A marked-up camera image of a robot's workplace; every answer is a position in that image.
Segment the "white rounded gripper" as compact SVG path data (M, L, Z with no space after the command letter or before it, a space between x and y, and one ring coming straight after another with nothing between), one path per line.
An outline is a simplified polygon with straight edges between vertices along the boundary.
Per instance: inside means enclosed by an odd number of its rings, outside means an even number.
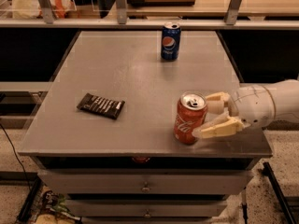
M235 135L246 128L262 128L269 125L276 115L276 90L265 85L241 87L233 94L238 115L231 117L231 95L216 92L206 97L207 111L221 114L212 121L194 128L192 135L199 139Z

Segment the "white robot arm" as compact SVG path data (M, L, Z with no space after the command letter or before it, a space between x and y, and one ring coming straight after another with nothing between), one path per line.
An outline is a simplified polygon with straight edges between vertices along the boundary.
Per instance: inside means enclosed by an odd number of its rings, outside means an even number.
M208 113L217 117L194 128L199 139L235 135L276 120L299 122L299 81L240 87L233 94L217 92L206 97Z

